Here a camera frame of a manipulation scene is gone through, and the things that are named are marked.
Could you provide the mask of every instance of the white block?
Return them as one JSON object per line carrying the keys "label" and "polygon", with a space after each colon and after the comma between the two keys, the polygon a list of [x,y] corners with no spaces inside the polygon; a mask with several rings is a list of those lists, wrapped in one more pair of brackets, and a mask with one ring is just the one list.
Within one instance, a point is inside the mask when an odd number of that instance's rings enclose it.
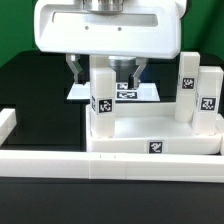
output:
{"label": "white block", "polygon": [[95,98],[114,98],[116,94],[116,72],[108,67],[91,69],[90,91]]}
{"label": "white block", "polygon": [[115,132],[116,73],[106,62],[108,57],[90,57],[91,134],[97,138]]}
{"label": "white block", "polygon": [[89,178],[90,157],[77,152],[0,150],[0,176]]}
{"label": "white block", "polygon": [[201,66],[199,69],[197,92],[199,95],[220,96],[223,70],[220,67]]}
{"label": "white block", "polygon": [[115,133],[115,114],[97,115],[91,110],[91,134],[93,137],[112,137]]}
{"label": "white block", "polygon": [[214,135],[218,113],[223,71],[219,67],[200,67],[197,87],[197,106],[192,128],[197,135]]}
{"label": "white block", "polygon": [[89,162],[90,179],[125,179],[126,155],[93,153]]}
{"label": "white block", "polygon": [[224,181],[222,156],[127,154],[126,158],[126,180]]}
{"label": "white block", "polygon": [[16,126],[14,109],[3,109],[0,113],[0,146]]}
{"label": "white block", "polygon": [[177,86],[175,119],[191,122],[196,101],[196,85],[200,55],[197,52],[180,54],[179,81]]}
{"label": "white block", "polygon": [[92,68],[106,68],[109,66],[109,56],[90,55],[89,56],[90,69]]}
{"label": "white block", "polygon": [[192,121],[194,108],[196,104],[196,92],[191,94],[181,93],[177,91],[175,120],[178,122],[188,123]]}
{"label": "white block", "polygon": [[200,64],[200,54],[197,52],[181,52],[180,54],[180,68],[181,76],[187,74],[198,74]]}
{"label": "white block", "polygon": [[224,119],[221,114],[217,114],[216,116],[216,128],[222,135],[222,141],[220,146],[220,153],[224,155]]}

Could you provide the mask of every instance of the white base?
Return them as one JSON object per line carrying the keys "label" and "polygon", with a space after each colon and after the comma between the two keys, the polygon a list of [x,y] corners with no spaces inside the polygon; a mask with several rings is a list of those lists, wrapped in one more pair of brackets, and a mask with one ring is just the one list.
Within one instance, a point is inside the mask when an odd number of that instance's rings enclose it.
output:
{"label": "white base", "polygon": [[160,153],[164,154],[206,155],[220,151],[220,131],[213,136],[195,135],[191,123],[175,121],[175,103],[116,104],[115,111],[115,136],[94,138],[90,107],[86,107],[88,152],[152,153],[153,142],[162,142]]}

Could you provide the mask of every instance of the green backdrop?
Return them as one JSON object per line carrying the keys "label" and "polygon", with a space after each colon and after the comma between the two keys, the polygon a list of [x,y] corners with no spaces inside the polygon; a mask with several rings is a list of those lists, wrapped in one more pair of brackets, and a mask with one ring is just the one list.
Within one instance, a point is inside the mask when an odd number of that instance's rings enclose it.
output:
{"label": "green backdrop", "polygon": [[[0,0],[0,66],[36,49],[33,11],[37,0]],[[182,50],[213,53],[224,60],[224,1],[192,0],[182,20]]]}

